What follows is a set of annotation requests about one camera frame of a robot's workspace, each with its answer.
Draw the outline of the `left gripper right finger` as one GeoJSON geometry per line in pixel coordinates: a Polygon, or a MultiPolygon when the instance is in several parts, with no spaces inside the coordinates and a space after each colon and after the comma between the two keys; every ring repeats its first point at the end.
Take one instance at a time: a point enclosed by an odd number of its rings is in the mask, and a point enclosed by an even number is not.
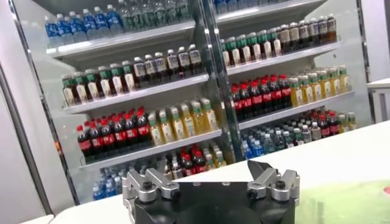
{"type": "Polygon", "coordinates": [[[247,196],[251,200],[266,198],[270,193],[271,198],[277,202],[299,200],[300,176],[295,170],[285,170],[281,174],[278,169],[268,163],[248,160],[247,166],[253,181],[247,184],[247,196]]]}

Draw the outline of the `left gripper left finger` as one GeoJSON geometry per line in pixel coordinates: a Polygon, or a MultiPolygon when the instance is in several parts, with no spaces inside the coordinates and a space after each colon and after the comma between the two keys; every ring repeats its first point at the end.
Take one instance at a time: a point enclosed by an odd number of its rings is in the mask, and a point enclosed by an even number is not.
{"type": "Polygon", "coordinates": [[[126,177],[122,177],[122,200],[132,224],[136,223],[135,200],[152,203],[158,194],[163,199],[175,200],[180,196],[180,185],[154,168],[146,169],[144,175],[132,169],[127,172],[126,177]]]}

